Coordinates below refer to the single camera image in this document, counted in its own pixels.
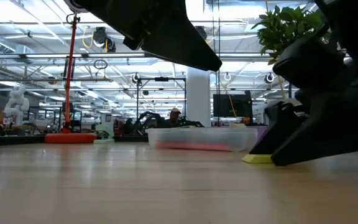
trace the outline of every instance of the red pole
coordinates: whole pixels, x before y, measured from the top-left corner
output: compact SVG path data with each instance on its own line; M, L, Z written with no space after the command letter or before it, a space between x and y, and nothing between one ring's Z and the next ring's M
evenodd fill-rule
M70 54L68 56L68 70L66 74L66 121L63 126L63 133L70 134L70 78L71 78L71 68L73 65L73 54L74 54L74 44L75 44L75 31L77 30L77 12L74 12L73 20L73 32L71 33L71 46Z

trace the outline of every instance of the computer monitor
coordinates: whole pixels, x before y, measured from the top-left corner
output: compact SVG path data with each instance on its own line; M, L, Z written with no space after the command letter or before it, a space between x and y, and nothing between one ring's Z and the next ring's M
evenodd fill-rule
M230 95L233 108L238 118L249 118L252 120L252 98L250 94ZM234 112L230 103L229 95L213 96L214 116L233 118Z

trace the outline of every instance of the red stand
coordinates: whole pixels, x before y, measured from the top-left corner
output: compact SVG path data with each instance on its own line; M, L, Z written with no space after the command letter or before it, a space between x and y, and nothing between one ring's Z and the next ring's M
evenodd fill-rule
M47 134L45 137L46 143L92 143L97 139L95 134L72 134L70 130L70 79L73 65L73 53L75 45L75 31L77 29L77 12L74 13L73 21L73 32L71 33L71 45L70 45L70 54L68 57L68 70L66 75L66 121L63 125L62 134Z

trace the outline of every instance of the red base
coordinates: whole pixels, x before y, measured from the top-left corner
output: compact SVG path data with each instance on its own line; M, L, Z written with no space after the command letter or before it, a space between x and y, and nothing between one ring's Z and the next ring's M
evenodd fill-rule
M197 143L175 143L175 142L157 142L157 147L170 149L196 149L212 151L232 151L227 145L219 144L197 144Z
M46 143L68 144L68 143L93 143L97 139L95 134L47 134Z

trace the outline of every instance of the yellow foot pad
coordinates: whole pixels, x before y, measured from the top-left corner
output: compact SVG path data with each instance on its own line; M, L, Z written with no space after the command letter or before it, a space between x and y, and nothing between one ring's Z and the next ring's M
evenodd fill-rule
M250 164L262 164L262 163L272 163L271 159L272 155L255 155L255 154L248 154L242 158L244 162Z

